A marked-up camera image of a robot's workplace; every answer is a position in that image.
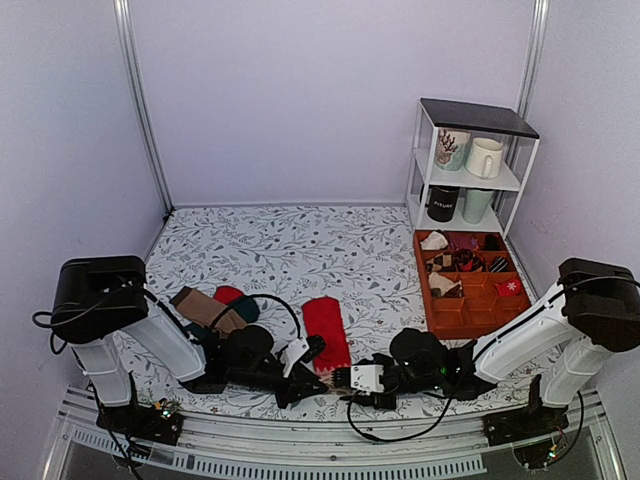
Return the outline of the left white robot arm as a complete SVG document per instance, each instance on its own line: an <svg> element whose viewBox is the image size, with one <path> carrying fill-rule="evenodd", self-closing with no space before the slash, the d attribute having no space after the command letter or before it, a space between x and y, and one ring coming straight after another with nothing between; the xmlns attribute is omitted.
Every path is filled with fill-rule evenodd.
<svg viewBox="0 0 640 480"><path fill-rule="evenodd" d="M182 388L213 395L230 383L270 391L286 408L327 392L308 368L325 348L322 337L294 338L280 350L258 325L259 295L221 301L182 288L163 303L146 287L136 256L78 258L58 277L49 328L77 355L111 419L128 434L148 426L146 408L133 400L135 384L120 361L113 335L123 332L156 357Z"/></svg>

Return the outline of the red and beige sock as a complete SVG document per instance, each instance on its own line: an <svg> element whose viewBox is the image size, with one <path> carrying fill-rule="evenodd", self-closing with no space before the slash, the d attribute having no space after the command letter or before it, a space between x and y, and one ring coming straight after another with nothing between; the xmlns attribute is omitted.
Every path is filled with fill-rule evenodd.
<svg viewBox="0 0 640 480"><path fill-rule="evenodd" d="M315 373L332 393L347 395L350 393L348 388L336 387L332 383L332 373L336 368L351 366L339 301L328 296L309 300L302 305L302 314L307 335L319 335L326 344L323 352L313 359Z"/></svg>

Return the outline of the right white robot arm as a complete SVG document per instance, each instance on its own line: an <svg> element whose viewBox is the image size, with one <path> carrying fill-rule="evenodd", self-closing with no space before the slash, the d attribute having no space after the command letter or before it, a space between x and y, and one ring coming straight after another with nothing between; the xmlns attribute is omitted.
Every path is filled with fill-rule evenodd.
<svg viewBox="0 0 640 480"><path fill-rule="evenodd" d="M517 415L517 427L537 436L556 409L614 354L639 345L639 283L624 267L570 258L560 277L533 306L498 330L460 347L415 328L396 334L387 355L368 366L365 390L378 408L393 409L404 393L441 390L445 400L475 400L549 348L561 358L530 387L533 401Z"/></svg>

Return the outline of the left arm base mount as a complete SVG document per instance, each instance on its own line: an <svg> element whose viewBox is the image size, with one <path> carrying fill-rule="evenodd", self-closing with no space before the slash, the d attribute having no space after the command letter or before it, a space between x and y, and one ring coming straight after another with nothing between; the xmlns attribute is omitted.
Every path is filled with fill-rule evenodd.
<svg viewBox="0 0 640 480"><path fill-rule="evenodd" d="M96 424L127 439L146 440L176 446L182 433L184 416L162 406L140 405L133 397L125 406L107 407L97 399Z"/></svg>

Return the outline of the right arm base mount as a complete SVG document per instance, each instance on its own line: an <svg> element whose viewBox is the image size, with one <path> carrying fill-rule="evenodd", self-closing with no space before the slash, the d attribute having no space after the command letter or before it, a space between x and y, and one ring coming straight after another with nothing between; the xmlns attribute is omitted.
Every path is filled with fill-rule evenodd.
<svg viewBox="0 0 640 480"><path fill-rule="evenodd" d="M569 426L567 406L548 407L541 398L541 375L529 386L528 403L524 407L485 415L483 433L490 446L504 445L539 436L557 434L542 444L517 447L514 457L528 470L550 467L558 462L568 448L564 429Z"/></svg>

